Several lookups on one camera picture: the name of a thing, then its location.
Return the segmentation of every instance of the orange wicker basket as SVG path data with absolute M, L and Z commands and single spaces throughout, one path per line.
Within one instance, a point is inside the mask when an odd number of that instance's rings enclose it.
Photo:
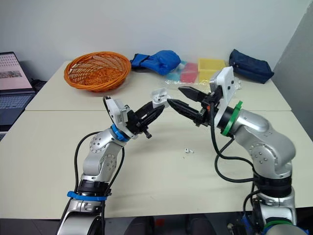
M 129 60 L 110 51 L 80 56 L 64 70 L 64 79 L 72 87 L 104 92 L 121 85 L 131 70 Z

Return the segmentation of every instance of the white wall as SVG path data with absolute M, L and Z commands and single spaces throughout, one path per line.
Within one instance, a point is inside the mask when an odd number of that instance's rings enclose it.
M 227 60 L 236 48 L 273 68 L 309 2 L 1 0 L 0 51 L 15 51 L 44 80 L 64 60 L 100 50 Z

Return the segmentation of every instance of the laptop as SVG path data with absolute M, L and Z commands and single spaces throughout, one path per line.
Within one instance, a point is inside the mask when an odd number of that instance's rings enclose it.
M 0 53 L 0 129 L 16 121 L 35 96 L 14 52 Z

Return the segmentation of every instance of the blue ring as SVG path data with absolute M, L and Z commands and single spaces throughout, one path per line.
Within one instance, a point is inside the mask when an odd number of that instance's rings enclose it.
M 74 199 L 83 200 L 83 201 L 94 201 L 94 202 L 102 202 L 106 201 L 107 197 L 96 197 L 96 196 L 83 196 L 78 195 L 73 191 L 68 191 L 67 193 L 68 197 L 72 197 Z
M 117 135 L 117 139 L 119 141 L 123 141 L 123 142 L 129 141 L 129 139 L 125 138 L 124 135 L 119 132 L 115 124 L 112 124 L 111 127 L 112 127 L 113 132 Z

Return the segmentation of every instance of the yellow container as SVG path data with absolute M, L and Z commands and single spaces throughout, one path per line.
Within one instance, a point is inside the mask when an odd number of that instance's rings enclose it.
M 199 81 L 207 83 L 217 71 L 225 68 L 224 60 L 200 58 L 198 60 Z

